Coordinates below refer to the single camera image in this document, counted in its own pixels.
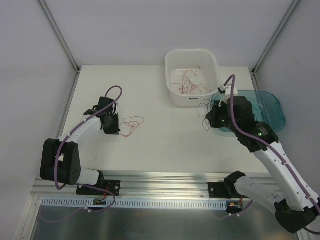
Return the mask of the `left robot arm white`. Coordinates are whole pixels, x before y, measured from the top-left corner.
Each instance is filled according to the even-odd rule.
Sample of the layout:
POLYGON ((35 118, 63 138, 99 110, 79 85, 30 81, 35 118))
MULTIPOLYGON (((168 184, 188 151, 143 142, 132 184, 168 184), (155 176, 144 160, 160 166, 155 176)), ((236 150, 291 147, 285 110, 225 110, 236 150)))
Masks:
POLYGON ((57 190, 77 185, 77 193, 80 195, 99 195, 108 191, 102 171, 81 166, 81 147, 99 132, 106 135, 120 133, 117 103, 105 96, 100 97, 98 104, 83 114, 80 123, 70 132, 44 142, 41 179, 54 182, 57 190))

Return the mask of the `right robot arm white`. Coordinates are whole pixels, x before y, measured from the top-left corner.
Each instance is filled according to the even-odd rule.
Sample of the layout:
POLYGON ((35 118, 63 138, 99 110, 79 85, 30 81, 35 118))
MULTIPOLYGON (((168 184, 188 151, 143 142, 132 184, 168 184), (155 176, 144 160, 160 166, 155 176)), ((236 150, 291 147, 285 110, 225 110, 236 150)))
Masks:
POLYGON ((258 121, 252 103, 244 96, 227 101, 215 100, 205 118, 211 128, 227 128, 268 170, 281 192, 254 182, 245 173, 235 171, 224 179, 226 198, 248 197, 275 215, 288 232, 308 229, 320 215, 320 197, 308 186, 286 155, 274 130, 258 121))

